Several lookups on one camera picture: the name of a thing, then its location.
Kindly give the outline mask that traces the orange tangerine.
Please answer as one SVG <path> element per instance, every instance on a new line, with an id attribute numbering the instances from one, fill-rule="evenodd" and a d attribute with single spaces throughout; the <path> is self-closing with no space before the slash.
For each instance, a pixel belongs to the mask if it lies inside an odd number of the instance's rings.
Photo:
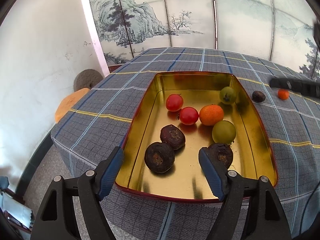
<path id="1" fill-rule="evenodd" d="M 219 105 L 207 105 L 201 108 L 199 113 L 200 122 L 205 126 L 214 126 L 224 118 L 224 111 Z"/>
<path id="2" fill-rule="evenodd" d="M 277 95 L 280 100 L 287 100 L 290 97 L 289 91 L 285 89 L 279 89 Z"/>

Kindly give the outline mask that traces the dark brown fruit large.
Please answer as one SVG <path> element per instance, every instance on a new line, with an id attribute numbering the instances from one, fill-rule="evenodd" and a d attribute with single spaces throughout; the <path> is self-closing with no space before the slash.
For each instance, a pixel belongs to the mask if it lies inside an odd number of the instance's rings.
<path id="1" fill-rule="evenodd" d="M 214 143 L 208 147 L 210 156 L 220 161 L 229 169 L 233 162 L 233 151 L 229 145 L 222 143 Z"/>

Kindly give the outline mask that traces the green fruit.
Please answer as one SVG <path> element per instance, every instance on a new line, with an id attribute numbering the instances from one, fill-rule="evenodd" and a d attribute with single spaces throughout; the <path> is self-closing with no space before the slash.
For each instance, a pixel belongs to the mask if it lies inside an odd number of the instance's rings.
<path id="1" fill-rule="evenodd" d="M 220 101 L 225 105 L 231 105 L 235 103 L 236 91 L 232 87 L 224 87 L 220 90 L 219 98 Z"/>
<path id="2" fill-rule="evenodd" d="M 236 137 L 235 126 L 227 121 L 222 120 L 217 122 L 212 130 L 212 138 L 215 143 L 231 144 Z"/>

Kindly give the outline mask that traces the dark brown fruit small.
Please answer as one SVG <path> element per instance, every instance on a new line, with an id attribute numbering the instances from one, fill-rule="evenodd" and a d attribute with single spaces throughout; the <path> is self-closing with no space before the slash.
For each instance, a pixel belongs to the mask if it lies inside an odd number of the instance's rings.
<path id="1" fill-rule="evenodd" d="M 160 140 L 176 151 L 185 145 L 185 135 L 174 125 L 167 125 L 161 129 Z"/>

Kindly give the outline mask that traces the red tomato small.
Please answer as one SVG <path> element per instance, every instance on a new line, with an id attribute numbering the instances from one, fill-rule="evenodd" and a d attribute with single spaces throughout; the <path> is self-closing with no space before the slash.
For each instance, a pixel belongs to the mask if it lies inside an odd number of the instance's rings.
<path id="1" fill-rule="evenodd" d="M 179 120 L 184 125 L 193 125 L 198 119 L 198 111 L 193 107 L 184 107 L 179 113 Z"/>

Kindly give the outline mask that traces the red tomato with stem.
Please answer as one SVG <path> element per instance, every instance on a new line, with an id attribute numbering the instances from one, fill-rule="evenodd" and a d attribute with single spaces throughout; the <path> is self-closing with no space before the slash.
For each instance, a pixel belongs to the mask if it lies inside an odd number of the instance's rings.
<path id="1" fill-rule="evenodd" d="M 183 106 L 183 98 L 180 94 L 170 94 L 166 100 L 166 108 L 170 112 L 177 112 Z"/>

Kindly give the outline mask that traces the painted landscape folding screen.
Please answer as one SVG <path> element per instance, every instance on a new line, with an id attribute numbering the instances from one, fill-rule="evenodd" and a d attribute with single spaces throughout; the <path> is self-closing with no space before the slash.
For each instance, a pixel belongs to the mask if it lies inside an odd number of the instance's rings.
<path id="1" fill-rule="evenodd" d="M 89 0 L 108 65 L 156 47 L 233 51 L 319 80 L 306 0 Z"/>

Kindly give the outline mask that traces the dark wooden chair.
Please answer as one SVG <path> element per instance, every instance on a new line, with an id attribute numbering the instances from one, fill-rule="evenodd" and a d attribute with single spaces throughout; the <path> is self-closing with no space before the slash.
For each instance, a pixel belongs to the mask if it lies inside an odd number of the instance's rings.
<path id="1" fill-rule="evenodd" d="M 32 209 L 25 205 L 22 197 L 10 189 L 1 190 L 1 211 L 9 225 L 22 239 L 30 239 L 34 225 Z"/>

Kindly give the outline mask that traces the orange round cushion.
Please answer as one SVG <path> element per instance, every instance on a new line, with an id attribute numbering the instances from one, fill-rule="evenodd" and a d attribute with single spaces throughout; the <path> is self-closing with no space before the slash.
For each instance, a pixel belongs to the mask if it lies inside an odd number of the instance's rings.
<path id="1" fill-rule="evenodd" d="M 55 112 L 55 123 L 57 124 L 61 118 L 88 92 L 89 88 L 82 88 L 66 96 L 59 104 Z"/>

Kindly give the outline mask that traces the gold coffee tin box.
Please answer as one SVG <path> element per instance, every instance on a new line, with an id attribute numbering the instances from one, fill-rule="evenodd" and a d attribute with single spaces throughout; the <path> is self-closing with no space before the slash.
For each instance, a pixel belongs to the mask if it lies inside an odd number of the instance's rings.
<path id="1" fill-rule="evenodd" d="M 116 185 L 124 191 L 161 200 L 201 203 L 216 202 L 199 165 L 199 150 L 213 143 L 212 128 L 198 121 L 182 124 L 175 113 L 169 113 L 165 102 L 170 94 L 180 94 L 184 105 L 200 110 L 219 105 L 220 90 L 229 86 L 236 91 L 236 101 L 223 106 L 224 119 L 236 129 L 231 144 L 231 169 L 245 178 L 266 176 L 272 185 L 278 172 L 266 130 L 251 98 L 232 74 L 215 72 L 161 72 L 155 75 L 144 94 L 123 142 L 124 161 Z M 185 135 L 185 146 L 178 150 L 172 168 L 155 174 L 146 166 L 147 147 L 160 140 L 166 125 L 178 127 Z"/>

